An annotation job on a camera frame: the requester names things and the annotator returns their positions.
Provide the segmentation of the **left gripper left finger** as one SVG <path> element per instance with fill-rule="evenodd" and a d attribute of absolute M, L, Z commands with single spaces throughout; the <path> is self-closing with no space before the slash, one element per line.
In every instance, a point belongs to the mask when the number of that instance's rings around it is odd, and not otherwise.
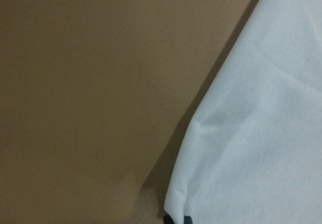
<path fill-rule="evenodd" d="M 174 224 L 174 222 L 170 216 L 164 216 L 163 217 L 163 224 Z"/>

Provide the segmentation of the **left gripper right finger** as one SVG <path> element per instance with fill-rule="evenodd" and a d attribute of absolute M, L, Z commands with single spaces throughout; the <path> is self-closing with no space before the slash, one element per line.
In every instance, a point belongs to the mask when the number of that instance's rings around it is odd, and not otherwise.
<path fill-rule="evenodd" d="M 184 217 L 184 224 L 193 224 L 191 217 Z"/>

